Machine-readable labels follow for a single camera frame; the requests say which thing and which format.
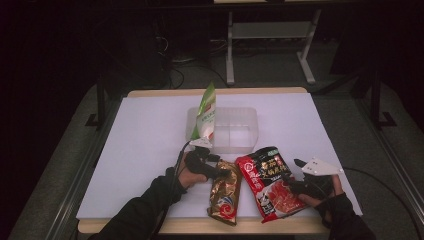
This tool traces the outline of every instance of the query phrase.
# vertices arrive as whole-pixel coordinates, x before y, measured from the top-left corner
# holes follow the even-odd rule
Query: table edge
[[[98,233],[110,219],[80,219],[80,233]],[[261,223],[260,217],[238,218],[230,226],[212,218],[166,218],[160,234],[327,234],[320,217],[295,217]]]
[[[173,90],[135,90],[127,97],[160,97],[160,96],[193,96],[203,95],[205,89],[173,89]],[[217,88],[217,95],[224,94],[264,94],[264,93],[307,93],[303,87],[281,88]]]

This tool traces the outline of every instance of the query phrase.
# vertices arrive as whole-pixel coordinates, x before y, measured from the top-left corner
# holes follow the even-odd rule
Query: white tabletop
[[[110,219],[129,199],[140,196],[155,177],[173,166],[186,142],[187,111],[198,107],[201,97],[125,98],[77,218]],[[302,179],[302,173],[294,165],[295,158],[309,161],[317,157],[341,166],[309,93],[218,94],[217,107],[255,108],[259,138],[254,150],[276,146],[298,179]],[[234,161],[238,156],[221,154],[227,161]],[[355,212],[362,215],[346,176],[342,174],[340,178]],[[171,206],[168,218],[209,218],[206,209],[210,189],[211,180],[189,189],[180,202]],[[313,209],[306,209],[290,218],[317,216]],[[258,219],[258,225],[261,220],[245,181],[240,191],[237,218]]]

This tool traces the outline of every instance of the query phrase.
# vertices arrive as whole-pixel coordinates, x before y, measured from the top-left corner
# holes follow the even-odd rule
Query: snack bag
[[[220,160],[217,169],[231,170],[231,174],[213,181],[208,215],[225,224],[237,225],[237,207],[240,197],[242,175],[236,164]]]
[[[202,101],[200,102],[196,117],[196,126],[191,134],[192,140],[199,139],[201,137],[207,137],[209,140],[213,138],[215,128],[215,108],[215,86],[213,85],[213,82],[211,82],[206,88]]]
[[[282,180],[281,174],[294,177],[276,147],[259,149],[237,158],[235,163],[253,192],[262,223],[288,217],[306,208]]]

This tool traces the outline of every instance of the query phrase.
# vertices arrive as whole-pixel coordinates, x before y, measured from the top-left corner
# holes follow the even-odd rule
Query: black cable
[[[367,172],[365,172],[365,171],[362,171],[362,170],[359,170],[359,169],[355,169],[355,168],[349,168],[349,167],[343,167],[343,169],[346,169],[346,170],[350,170],[350,171],[354,171],[354,172],[358,172],[358,173],[362,173],[362,174],[364,174],[364,175],[366,175],[366,176],[368,176],[368,177],[370,177],[370,178],[372,178],[372,179],[374,179],[376,182],[378,182],[378,183],[380,183],[383,187],[385,187],[387,190],[389,190],[389,192],[391,192],[392,194],[393,194],[393,196],[395,196],[396,197],[396,199],[402,204],[402,206],[405,208],[405,210],[406,210],[406,212],[408,213],[408,215],[409,215],[409,217],[411,218],[411,221],[412,221],[412,224],[414,225],[414,228],[415,228],[415,231],[416,231],[416,233],[417,233],[417,237],[418,237],[418,239],[419,240],[422,240],[422,236],[421,236],[421,233],[420,233],[420,230],[419,230],[419,227],[418,227],[418,224],[417,224],[417,222],[416,222],[416,220],[415,220],[415,218],[414,218],[414,216],[413,216],[413,214],[412,214],[412,212],[409,210],[409,208],[408,208],[408,206],[406,205],[406,203],[400,198],[400,196],[398,195],[398,194],[396,194],[395,193],[395,191],[393,191],[387,184],[385,184],[383,181],[381,181],[380,179],[378,179],[378,178],[376,178],[376,177],[374,177],[373,175],[371,175],[371,174],[369,174],[369,173],[367,173]]]
[[[172,182],[171,182],[171,194],[170,194],[170,197],[169,197],[169,203],[166,205],[165,209],[163,210],[161,219],[160,219],[158,225],[156,226],[156,229],[153,231],[150,239],[153,239],[153,240],[156,239],[156,237],[157,237],[157,235],[158,235],[158,233],[159,233],[159,231],[160,231],[160,229],[163,225],[163,222],[165,221],[166,214],[168,213],[168,210],[169,210],[169,206],[171,206],[171,204],[172,204],[172,198],[174,197],[175,187],[176,187],[176,183],[178,181],[178,176],[179,176],[179,173],[178,173],[179,169],[178,168],[180,167],[181,161],[183,160],[184,151],[189,144],[190,144],[190,141],[188,141],[186,144],[184,144],[183,148],[181,149],[181,151],[178,155],[177,163],[174,166],[175,171],[174,171],[174,177],[172,178]]]
[[[207,67],[207,66],[202,66],[202,65],[193,65],[193,66],[180,66],[180,68],[206,68],[209,71],[214,72],[216,75],[218,75],[218,77],[221,79],[221,81],[225,84],[225,86],[227,88],[230,88],[231,86],[227,84],[227,81],[225,81],[225,79],[221,76],[221,74],[219,74],[219,72],[215,71],[214,69]]]
[[[180,84],[178,84],[177,86],[174,86],[174,83],[173,83],[173,81],[172,81],[172,77],[171,76],[169,76],[169,80],[170,80],[170,83],[169,83],[169,87],[170,87],[170,89],[178,89],[178,88],[180,88],[182,85],[183,85],[183,83],[184,83],[184,80],[185,80],[185,77],[184,77],[184,74],[181,72],[181,71],[179,71],[179,70],[177,70],[177,69],[175,69],[175,68],[171,68],[171,70],[173,70],[173,71],[175,71],[175,72],[177,72],[177,73],[179,73],[180,75],[181,75],[181,82],[180,82]]]

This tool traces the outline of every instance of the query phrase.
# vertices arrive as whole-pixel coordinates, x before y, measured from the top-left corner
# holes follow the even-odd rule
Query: clear plastic container
[[[188,110],[187,140],[190,140],[196,124],[197,111],[198,108]],[[212,153],[249,154],[253,152],[257,141],[258,117],[254,108],[216,108]]]

